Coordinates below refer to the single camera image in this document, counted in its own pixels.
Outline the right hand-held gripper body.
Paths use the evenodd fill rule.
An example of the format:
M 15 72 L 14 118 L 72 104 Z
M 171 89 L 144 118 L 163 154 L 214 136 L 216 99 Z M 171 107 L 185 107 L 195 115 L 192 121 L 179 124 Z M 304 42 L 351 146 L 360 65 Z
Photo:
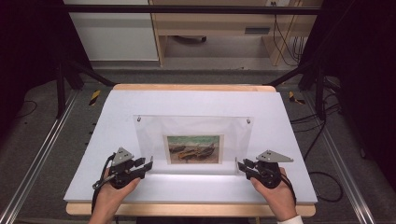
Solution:
M 280 162 L 294 162 L 293 158 L 266 150 L 256 157 L 253 167 L 258 171 L 259 181 L 268 189 L 276 188 L 281 182 Z

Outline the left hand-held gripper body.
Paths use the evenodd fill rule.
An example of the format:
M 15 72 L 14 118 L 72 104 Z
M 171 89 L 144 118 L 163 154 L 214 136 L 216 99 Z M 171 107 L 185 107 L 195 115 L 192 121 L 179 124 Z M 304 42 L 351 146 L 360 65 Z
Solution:
M 114 160 L 109 168 L 109 175 L 112 176 L 110 184 L 115 189 L 122 189 L 132 180 L 139 177 L 137 171 L 132 171 L 136 166 L 134 155 L 125 148 L 120 147 L 115 154 Z

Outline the clear acrylic picture frame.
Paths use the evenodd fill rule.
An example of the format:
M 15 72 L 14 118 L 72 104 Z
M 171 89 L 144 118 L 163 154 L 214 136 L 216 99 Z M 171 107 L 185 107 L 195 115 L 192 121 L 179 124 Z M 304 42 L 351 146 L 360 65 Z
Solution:
M 134 118 L 137 147 L 135 152 L 150 160 L 151 172 L 167 175 L 234 175 L 234 158 L 244 159 L 254 124 L 252 117 L 213 116 L 137 116 Z M 169 164 L 165 155 L 166 135 L 222 134 L 221 164 Z

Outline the person's right hand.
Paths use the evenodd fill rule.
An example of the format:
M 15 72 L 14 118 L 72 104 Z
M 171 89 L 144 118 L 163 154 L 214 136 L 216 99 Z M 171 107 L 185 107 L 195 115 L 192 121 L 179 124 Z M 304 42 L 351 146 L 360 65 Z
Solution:
M 274 189 L 268 189 L 254 177 L 250 178 L 250 182 L 267 201 L 277 221 L 283 222 L 298 216 L 293 194 L 285 182 L 281 181 Z

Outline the person's left hand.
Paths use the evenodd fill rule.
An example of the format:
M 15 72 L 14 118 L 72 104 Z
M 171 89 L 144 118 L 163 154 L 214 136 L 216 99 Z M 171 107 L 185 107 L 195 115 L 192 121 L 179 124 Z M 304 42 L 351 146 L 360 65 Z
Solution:
M 98 193 L 92 215 L 115 216 L 123 200 L 135 190 L 139 182 L 140 179 L 137 178 L 122 189 L 115 189 L 109 183 L 105 183 Z

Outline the painted boats picture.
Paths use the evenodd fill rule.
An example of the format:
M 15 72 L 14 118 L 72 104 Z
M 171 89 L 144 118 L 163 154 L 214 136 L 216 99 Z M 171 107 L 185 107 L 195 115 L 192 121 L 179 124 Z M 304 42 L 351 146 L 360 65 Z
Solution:
M 169 164 L 221 164 L 223 135 L 166 135 L 164 148 Z

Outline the yellow black tape piece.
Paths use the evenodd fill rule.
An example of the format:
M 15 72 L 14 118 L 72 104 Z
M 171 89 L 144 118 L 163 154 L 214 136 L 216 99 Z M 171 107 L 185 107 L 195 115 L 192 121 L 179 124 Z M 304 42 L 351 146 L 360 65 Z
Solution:
M 299 105 L 305 105 L 305 100 L 297 99 L 294 96 L 293 91 L 289 91 L 289 99 L 290 99 L 290 102 L 294 102 L 294 103 L 299 104 Z
M 99 97 L 100 92 L 101 92 L 100 90 L 96 90 L 96 91 L 93 92 L 92 98 L 89 101 L 89 105 L 95 105 L 95 103 L 96 103 L 96 101 L 97 101 L 97 99 Z

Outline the black metal stand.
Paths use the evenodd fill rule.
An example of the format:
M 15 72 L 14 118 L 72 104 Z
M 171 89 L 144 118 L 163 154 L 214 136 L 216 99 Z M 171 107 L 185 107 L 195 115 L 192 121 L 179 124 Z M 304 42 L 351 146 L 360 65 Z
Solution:
M 57 101 L 58 101 L 58 112 L 56 118 L 60 118 L 66 110 L 66 100 L 65 100 L 65 87 L 64 82 L 67 81 L 73 90 L 81 90 L 84 86 L 84 82 L 80 77 L 80 74 L 85 74 L 100 83 L 108 86 L 114 87 L 117 85 L 98 73 L 96 73 L 92 68 L 85 66 L 76 61 L 62 61 L 59 63 L 58 67 L 55 69 L 56 72 L 56 86 L 57 86 Z
M 268 86 L 277 87 L 281 83 L 302 75 L 298 83 L 301 91 L 306 91 L 315 85 L 315 112 L 321 120 L 326 119 L 324 103 L 323 103 L 323 89 L 325 84 L 324 70 L 321 62 L 309 61 L 297 66 L 295 69 L 289 71 L 286 75 L 279 77 L 268 83 Z

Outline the white cabinet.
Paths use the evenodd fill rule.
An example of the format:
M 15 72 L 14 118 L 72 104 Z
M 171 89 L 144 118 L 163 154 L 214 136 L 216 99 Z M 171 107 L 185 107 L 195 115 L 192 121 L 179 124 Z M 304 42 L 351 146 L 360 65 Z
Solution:
M 70 13 L 92 62 L 157 61 L 149 13 Z

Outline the light wooden desk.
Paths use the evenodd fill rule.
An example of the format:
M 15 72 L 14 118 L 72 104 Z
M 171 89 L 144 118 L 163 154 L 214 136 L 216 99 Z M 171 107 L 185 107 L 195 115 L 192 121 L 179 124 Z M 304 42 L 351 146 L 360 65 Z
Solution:
M 148 0 L 152 6 L 321 7 L 324 0 Z M 309 37 L 315 15 L 190 14 L 151 15 L 161 58 L 169 36 L 258 36 L 272 65 L 291 53 L 290 40 Z

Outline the aluminium floor rail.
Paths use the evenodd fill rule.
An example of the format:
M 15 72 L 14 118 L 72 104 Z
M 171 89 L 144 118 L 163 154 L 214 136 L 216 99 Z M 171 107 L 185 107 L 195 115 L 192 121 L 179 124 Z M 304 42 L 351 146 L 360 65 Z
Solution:
M 355 212 L 360 224 L 376 224 L 375 219 L 369 209 L 366 201 L 363 199 L 361 191 L 355 179 L 347 168 L 347 164 L 341 157 L 336 144 L 334 143 L 331 134 L 326 127 L 322 131 L 322 142 L 329 154 L 334 169 L 340 179 L 341 185 L 344 188 L 345 194 Z
M 61 116 L 57 118 L 47 134 L 44 142 L 41 144 L 40 149 L 35 155 L 29 169 L 27 170 L 23 180 L 19 184 L 16 192 L 7 204 L 6 208 L 0 215 L 0 224 L 13 224 L 18 213 L 21 211 L 27 196 L 29 195 L 33 184 L 35 183 L 48 155 L 50 154 L 53 145 L 55 144 L 69 114 L 75 104 L 79 91 L 71 91 L 65 105 L 64 111 Z

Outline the black horizontal frame bar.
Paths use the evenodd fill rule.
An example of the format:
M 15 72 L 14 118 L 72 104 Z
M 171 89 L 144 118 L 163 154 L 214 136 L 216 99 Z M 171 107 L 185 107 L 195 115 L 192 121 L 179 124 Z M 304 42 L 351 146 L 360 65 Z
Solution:
M 139 6 L 139 5 L 64 5 L 67 12 L 84 13 L 190 13 L 190 14 L 264 14 L 318 15 L 320 7 L 232 7 L 232 6 Z

